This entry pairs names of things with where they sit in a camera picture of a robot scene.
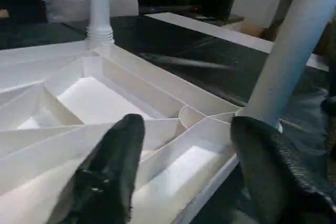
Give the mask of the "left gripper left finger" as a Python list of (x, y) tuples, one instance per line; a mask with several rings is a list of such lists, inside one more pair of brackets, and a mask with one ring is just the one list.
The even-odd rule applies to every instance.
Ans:
[(61, 191), (47, 223), (129, 223), (144, 137), (139, 114), (108, 129)]

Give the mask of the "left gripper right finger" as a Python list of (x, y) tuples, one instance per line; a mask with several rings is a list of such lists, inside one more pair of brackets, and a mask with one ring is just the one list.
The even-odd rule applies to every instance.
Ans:
[(289, 137), (235, 116), (231, 139), (260, 223), (335, 223), (335, 188), (309, 170)]

